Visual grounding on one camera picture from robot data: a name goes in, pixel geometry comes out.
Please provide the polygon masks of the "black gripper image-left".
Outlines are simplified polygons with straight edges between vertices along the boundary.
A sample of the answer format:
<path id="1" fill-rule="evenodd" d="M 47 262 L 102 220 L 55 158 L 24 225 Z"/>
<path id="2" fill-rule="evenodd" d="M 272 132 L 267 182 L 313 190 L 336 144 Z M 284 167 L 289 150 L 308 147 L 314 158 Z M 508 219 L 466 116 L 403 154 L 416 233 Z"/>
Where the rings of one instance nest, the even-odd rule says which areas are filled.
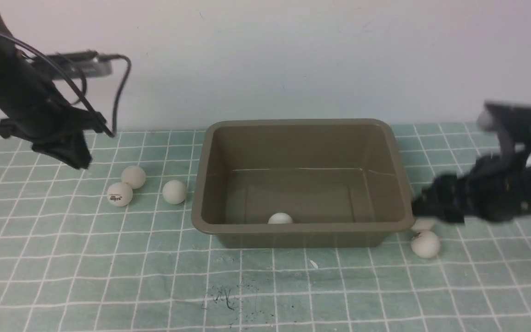
<path id="1" fill-rule="evenodd" d="M 6 110 L 0 136 L 31 143 L 32 150 L 60 160 L 74 169 L 88 169 L 92 160 L 84 131 L 107 128 L 99 112 L 62 104 L 21 104 Z"/>

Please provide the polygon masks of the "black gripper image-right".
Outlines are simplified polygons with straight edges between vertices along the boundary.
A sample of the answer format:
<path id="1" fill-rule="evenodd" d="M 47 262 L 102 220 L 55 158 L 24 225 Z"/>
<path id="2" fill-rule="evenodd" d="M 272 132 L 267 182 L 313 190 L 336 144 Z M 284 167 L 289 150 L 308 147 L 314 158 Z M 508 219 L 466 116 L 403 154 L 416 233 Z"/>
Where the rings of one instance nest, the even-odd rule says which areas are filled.
<path id="1" fill-rule="evenodd" d="M 412 202 L 415 217 L 433 217 L 448 224 L 463 224 L 466 217 L 489 223 L 505 223 L 518 217 L 508 194 L 517 194 L 507 183 L 524 170 L 524 156 L 504 158 L 487 154 L 462 176 L 445 172 L 436 176 Z"/>

